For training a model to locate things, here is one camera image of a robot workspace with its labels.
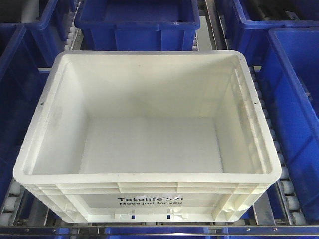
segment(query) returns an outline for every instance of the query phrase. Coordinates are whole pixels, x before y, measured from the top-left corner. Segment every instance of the plastic tote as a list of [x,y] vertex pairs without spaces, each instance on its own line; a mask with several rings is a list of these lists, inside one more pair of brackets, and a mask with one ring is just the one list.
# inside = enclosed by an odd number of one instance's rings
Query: plastic tote
[[248,1],[251,0],[219,0],[218,5],[225,16],[225,37],[229,40],[230,48],[243,53],[248,65],[261,65],[269,47],[267,40],[269,29],[319,26],[318,0],[290,0],[303,20],[276,21],[251,20],[247,10]]
[[302,212],[319,220],[319,28],[276,29],[259,74]]
[[196,0],[83,0],[75,18],[89,50],[190,51]]
[[0,28],[5,25],[21,25],[27,29],[25,40],[38,67],[51,67],[55,57],[64,51],[75,1],[70,0],[25,0],[10,3],[10,8],[16,9],[14,14],[22,14],[15,21],[0,22]]
[[14,168],[67,222],[236,221],[280,174],[234,51],[60,55]]
[[0,205],[44,86],[25,32],[22,26],[0,28]]

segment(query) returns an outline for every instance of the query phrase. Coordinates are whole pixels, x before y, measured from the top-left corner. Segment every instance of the white roller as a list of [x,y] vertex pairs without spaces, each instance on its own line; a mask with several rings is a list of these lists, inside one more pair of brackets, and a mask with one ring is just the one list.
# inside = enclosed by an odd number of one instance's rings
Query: white roller
[[276,151],[279,152],[280,151],[280,145],[279,145],[278,141],[274,141],[274,145],[275,145]]
[[258,85],[258,83],[256,81],[254,82],[254,85],[255,85],[256,90],[258,90],[259,89],[259,85]]
[[68,39],[73,39],[74,38],[74,33],[71,33],[71,32],[69,32],[69,34],[68,34]]
[[294,186],[291,181],[280,181],[284,188],[284,194],[292,194],[294,193]]
[[261,104],[261,107],[264,108],[265,107],[265,101],[263,99],[260,99],[260,104]]
[[75,27],[71,27],[71,28],[70,28],[70,32],[71,32],[71,33],[75,33],[75,32],[76,32],[76,28],[75,28]]
[[278,153],[278,158],[279,158],[280,164],[283,165],[284,164],[284,157],[281,153]]
[[10,186],[10,193],[19,195],[20,192],[21,192],[21,184],[19,184],[17,181],[12,182]]
[[289,207],[289,210],[298,210],[299,209],[299,201],[296,196],[286,196],[286,201]]
[[291,216],[293,218],[293,222],[296,226],[306,225],[306,219],[302,213],[291,213]]
[[268,128],[271,128],[272,127],[271,120],[270,119],[266,119],[266,121],[267,121]]
[[4,202],[4,209],[7,211],[14,211],[17,199],[18,197],[8,197]]
[[264,115],[265,115],[265,117],[267,118],[267,117],[268,117],[268,110],[263,109],[263,111],[264,111]]
[[67,39],[67,40],[66,40],[66,44],[67,44],[68,46],[72,45],[72,39]]
[[271,138],[273,140],[275,140],[276,139],[276,133],[275,133],[275,131],[273,129],[270,130],[270,134],[271,134]]
[[261,91],[257,91],[257,94],[258,94],[258,98],[262,98],[263,96],[262,96],[262,94],[261,94]]
[[288,169],[286,167],[281,167],[280,179],[288,179],[288,178],[289,178]]
[[0,226],[8,226],[12,213],[0,214]]

